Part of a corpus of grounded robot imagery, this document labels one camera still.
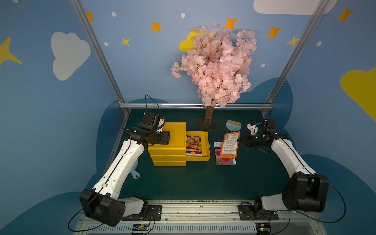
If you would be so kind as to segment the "orange back-side seed bag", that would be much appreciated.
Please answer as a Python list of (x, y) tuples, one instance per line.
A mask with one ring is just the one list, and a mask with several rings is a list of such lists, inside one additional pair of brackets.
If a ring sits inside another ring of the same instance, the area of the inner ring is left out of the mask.
[(235, 159), (238, 155), (238, 139), (240, 132), (227, 133), (224, 136), (223, 144), (221, 147), (220, 158)]

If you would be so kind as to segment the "pink flower seed bag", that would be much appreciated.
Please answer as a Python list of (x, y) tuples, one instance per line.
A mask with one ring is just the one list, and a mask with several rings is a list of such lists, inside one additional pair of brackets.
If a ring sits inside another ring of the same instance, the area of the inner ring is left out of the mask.
[(227, 165), (227, 166), (237, 165), (235, 159), (232, 159), (232, 158), (222, 158), (220, 156), (223, 142), (214, 142), (213, 144), (214, 144), (214, 152), (215, 152), (216, 165)]

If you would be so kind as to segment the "yellow drawer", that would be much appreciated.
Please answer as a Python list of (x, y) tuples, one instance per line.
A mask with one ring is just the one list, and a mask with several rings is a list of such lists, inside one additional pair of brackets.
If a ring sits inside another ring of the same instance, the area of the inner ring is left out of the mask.
[(208, 162), (211, 157), (208, 132), (187, 131), (186, 134), (186, 161)]

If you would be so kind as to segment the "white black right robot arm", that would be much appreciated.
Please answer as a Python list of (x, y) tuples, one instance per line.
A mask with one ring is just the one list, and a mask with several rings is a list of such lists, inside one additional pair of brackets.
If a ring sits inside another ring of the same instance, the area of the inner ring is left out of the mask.
[(254, 203), (253, 211), (322, 212), (325, 208), (329, 180), (318, 175), (298, 154), (287, 135), (271, 132), (247, 135), (238, 139), (247, 147), (267, 146), (277, 154), (285, 167), (289, 181), (280, 194), (262, 196)]

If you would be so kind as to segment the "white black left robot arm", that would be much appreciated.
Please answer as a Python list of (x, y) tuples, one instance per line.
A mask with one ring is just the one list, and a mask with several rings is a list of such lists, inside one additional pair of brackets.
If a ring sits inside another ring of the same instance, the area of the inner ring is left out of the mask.
[(149, 145), (167, 145), (169, 141), (169, 131), (150, 132), (137, 127), (131, 128), (115, 160), (102, 178), (91, 190), (82, 191), (80, 202), (85, 215), (115, 227), (127, 216), (146, 214), (148, 208), (146, 200), (131, 197), (119, 201), (120, 191), (138, 158)]

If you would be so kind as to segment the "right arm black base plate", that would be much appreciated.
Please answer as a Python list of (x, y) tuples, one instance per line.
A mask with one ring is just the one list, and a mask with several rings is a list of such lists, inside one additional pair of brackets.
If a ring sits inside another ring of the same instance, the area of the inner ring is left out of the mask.
[(274, 221), (279, 220), (276, 211), (266, 211), (262, 208), (256, 208), (251, 203), (241, 203), (238, 205), (238, 214), (242, 221), (265, 220)]

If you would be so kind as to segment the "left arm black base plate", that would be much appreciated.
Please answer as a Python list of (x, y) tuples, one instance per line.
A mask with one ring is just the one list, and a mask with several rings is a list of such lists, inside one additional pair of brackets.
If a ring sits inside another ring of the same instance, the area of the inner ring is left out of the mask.
[(162, 216), (162, 205), (144, 206), (139, 214), (132, 214), (123, 217), (122, 221), (160, 221)]

